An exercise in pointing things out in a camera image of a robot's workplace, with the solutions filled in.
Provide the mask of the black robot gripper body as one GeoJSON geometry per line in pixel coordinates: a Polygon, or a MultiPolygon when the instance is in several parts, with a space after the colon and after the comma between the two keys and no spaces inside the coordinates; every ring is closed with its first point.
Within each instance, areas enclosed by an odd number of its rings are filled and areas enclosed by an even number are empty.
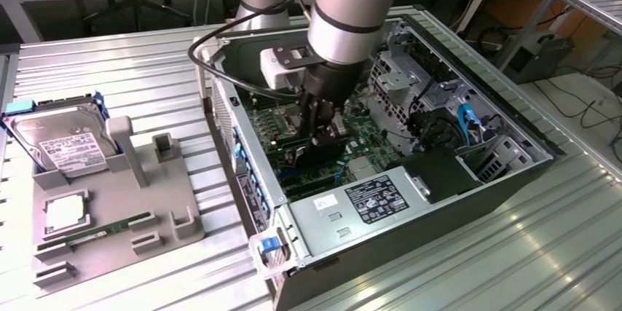
{"type": "Polygon", "coordinates": [[[307,66],[302,81],[302,101],[327,101],[334,107],[343,107],[354,93],[365,66],[366,61],[349,65],[326,61],[307,66]]]}

